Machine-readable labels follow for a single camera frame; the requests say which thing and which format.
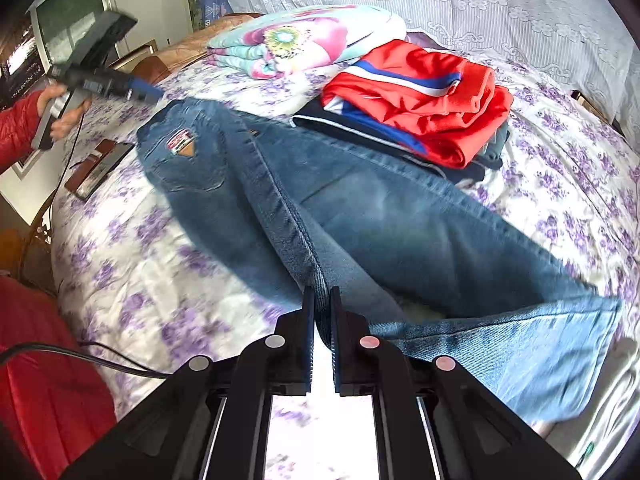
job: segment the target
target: pocket label patch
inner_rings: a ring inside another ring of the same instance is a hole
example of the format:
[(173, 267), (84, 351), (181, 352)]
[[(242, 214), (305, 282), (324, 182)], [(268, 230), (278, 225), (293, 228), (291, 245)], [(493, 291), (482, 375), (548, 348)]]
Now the pocket label patch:
[(166, 146), (174, 155), (193, 156), (195, 154), (193, 134), (184, 128), (175, 132)]

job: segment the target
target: red sleeve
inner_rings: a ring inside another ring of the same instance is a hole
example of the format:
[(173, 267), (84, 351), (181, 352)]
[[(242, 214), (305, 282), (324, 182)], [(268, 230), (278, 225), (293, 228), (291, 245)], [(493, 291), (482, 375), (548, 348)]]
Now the red sleeve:
[(29, 153), (31, 139), (38, 129), (38, 97), (32, 92), (13, 107), (0, 112), (0, 173)]

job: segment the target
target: wooden chair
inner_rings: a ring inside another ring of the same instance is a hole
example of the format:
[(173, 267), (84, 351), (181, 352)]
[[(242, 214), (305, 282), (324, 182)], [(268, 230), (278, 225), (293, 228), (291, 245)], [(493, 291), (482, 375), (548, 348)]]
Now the wooden chair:
[[(53, 204), (54, 195), (55, 191), (52, 192), (44, 201), (44, 204), (42, 204), (38, 210), (33, 222), (31, 222), (29, 233), (24, 241), (22, 253), (20, 254), (17, 279), (19, 282), (27, 286), (38, 288), (55, 298), (56, 290), (53, 284), (53, 276), (50, 267), (51, 238), (53, 236), (53, 229), (47, 226), (44, 222), (45, 215), (51, 207), (51, 204)], [(39, 253), (38, 255), (40, 256), (40, 259), (42, 260), (44, 258), (48, 263), (48, 266), (38, 270), (37, 280), (34, 280), (32, 276), (27, 276), (25, 272), (28, 256), (33, 253)]]

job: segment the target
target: black folded garment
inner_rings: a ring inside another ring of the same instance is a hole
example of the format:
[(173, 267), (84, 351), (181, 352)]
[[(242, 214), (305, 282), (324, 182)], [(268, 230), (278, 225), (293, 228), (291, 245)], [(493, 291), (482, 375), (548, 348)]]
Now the black folded garment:
[(326, 111), (322, 108), (319, 97), (312, 99), (300, 108), (293, 115), (291, 121), (295, 126), (304, 126), (309, 130), (320, 132), (334, 139), (352, 142), (353, 144), (366, 146), (371, 150), (401, 158), (449, 180), (452, 184), (458, 184), (463, 180), (471, 180), (473, 182), (482, 182), (484, 180), (484, 167), (481, 164), (471, 161), (466, 168), (454, 170), (453, 168), (446, 168), (424, 160), (401, 144), (383, 137), (380, 132), (370, 126)]

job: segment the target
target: blue stripe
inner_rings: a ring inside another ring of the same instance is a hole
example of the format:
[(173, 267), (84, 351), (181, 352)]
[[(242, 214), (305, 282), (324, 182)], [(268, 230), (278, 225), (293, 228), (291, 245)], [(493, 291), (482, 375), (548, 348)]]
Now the blue stripe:
[(432, 79), (417, 79), (396, 72), (389, 72), (389, 70), (380, 70), (379, 68), (374, 67), (369, 61), (365, 61), (363, 59), (357, 61), (353, 65), (359, 66), (363, 70), (371, 72), (372, 74), (384, 75), (387, 77), (393, 77), (395, 79), (402, 79), (404, 81), (409, 81), (411, 83), (424, 86), (425, 88), (437, 88), (438, 90), (448, 88), (456, 81), (462, 80), (462, 74), (460, 72), (452, 72), (451, 74), (442, 77), (435, 77)]
[(393, 126), (389, 126), (388, 124), (378, 122), (370, 115), (367, 115), (359, 108), (353, 106), (350, 102), (344, 101), (342, 103), (341, 115), (351, 119), (352, 121), (365, 124), (370, 129), (379, 132), (386, 140), (398, 142), (403, 146), (411, 148), (415, 152), (423, 153), (424, 155), (427, 154), (425, 147), (418, 139), (412, 136), (412, 134), (399, 130), (398, 128), (394, 128)]

